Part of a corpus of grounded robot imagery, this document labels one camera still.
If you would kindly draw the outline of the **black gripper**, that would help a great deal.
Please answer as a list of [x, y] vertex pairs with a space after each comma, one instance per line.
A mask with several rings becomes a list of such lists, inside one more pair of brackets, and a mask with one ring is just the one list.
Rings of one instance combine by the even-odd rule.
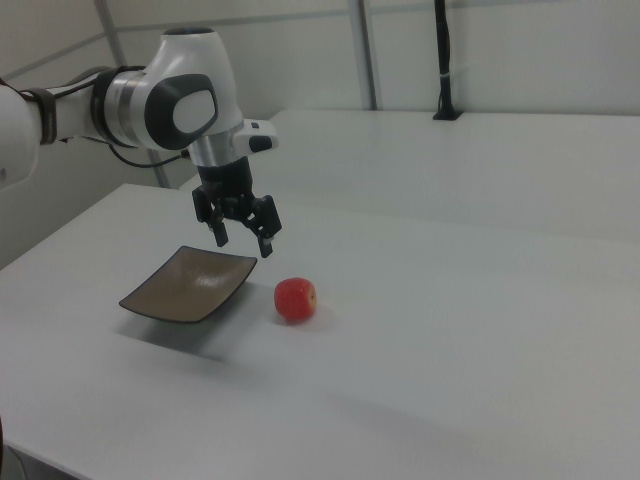
[[269, 257], [273, 238], [280, 231], [280, 217], [272, 196], [254, 196], [248, 158], [223, 166], [198, 166], [197, 170], [201, 186], [192, 191], [196, 219], [207, 225], [216, 245], [228, 243], [224, 218], [240, 220], [256, 236], [261, 257]]

